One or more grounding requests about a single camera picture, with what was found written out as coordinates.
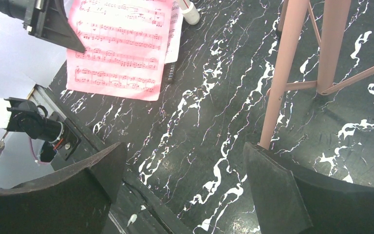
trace pink sheet music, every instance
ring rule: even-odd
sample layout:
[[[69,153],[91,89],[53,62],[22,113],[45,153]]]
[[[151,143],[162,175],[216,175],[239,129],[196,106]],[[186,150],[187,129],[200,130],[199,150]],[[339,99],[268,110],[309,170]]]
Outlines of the pink sheet music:
[[[75,0],[69,23],[86,48],[67,50],[67,89],[156,101],[173,0]]]

